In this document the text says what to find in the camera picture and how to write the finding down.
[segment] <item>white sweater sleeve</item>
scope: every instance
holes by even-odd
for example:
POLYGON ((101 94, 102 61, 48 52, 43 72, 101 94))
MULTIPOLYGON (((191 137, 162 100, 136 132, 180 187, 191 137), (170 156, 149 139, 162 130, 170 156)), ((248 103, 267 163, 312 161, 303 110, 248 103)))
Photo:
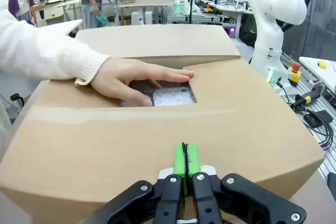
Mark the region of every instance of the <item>white sweater sleeve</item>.
POLYGON ((0 11, 0 69, 41 80, 77 78, 76 84, 87 85, 108 58, 73 38, 47 33, 0 11))

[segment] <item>knit cuff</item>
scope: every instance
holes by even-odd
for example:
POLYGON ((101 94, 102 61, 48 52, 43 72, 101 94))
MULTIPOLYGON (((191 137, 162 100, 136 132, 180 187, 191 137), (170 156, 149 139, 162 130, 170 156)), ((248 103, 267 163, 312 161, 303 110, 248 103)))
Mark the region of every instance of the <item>knit cuff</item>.
POLYGON ((73 56, 69 63, 69 72, 77 77, 75 85, 87 85, 97 74, 101 65, 109 58, 108 55, 96 53, 94 55, 73 56))

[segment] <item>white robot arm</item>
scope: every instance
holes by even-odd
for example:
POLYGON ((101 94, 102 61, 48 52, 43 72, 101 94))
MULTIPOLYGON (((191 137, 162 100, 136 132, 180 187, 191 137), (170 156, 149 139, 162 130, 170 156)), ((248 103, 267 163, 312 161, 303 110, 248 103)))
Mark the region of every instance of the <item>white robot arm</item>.
POLYGON ((288 72, 280 62, 284 33, 276 19, 300 25, 307 15, 305 0, 249 0, 257 24, 257 40, 251 65, 267 79, 270 71, 284 85, 288 72))

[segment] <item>box flap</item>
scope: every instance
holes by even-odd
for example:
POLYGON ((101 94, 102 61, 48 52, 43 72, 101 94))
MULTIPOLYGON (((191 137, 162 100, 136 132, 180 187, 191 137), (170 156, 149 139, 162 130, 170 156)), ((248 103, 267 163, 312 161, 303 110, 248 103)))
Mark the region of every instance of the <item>box flap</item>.
POLYGON ((240 58, 221 26, 166 24, 105 27, 81 30, 76 39, 102 54, 122 58, 145 57, 142 60, 151 60, 150 63, 153 63, 151 57, 154 57, 155 63, 163 66, 174 61, 183 61, 180 67, 185 67, 223 60, 224 56, 227 59, 240 58), (192 62, 191 58, 202 61, 192 62))

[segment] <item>box opening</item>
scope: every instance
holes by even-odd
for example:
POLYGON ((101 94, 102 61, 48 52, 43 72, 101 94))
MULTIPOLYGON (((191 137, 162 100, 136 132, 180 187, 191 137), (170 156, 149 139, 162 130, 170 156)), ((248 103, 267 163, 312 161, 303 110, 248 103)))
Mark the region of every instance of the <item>box opening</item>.
MULTIPOLYGON (((174 83, 158 81, 162 88, 154 88, 147 81, 132 81, 130 87, 147 95, 154 107, 174 106, 197 103, 189 82, 174 83)), ((120 107, 138 107, 138 105, 121 101, 120 107)))

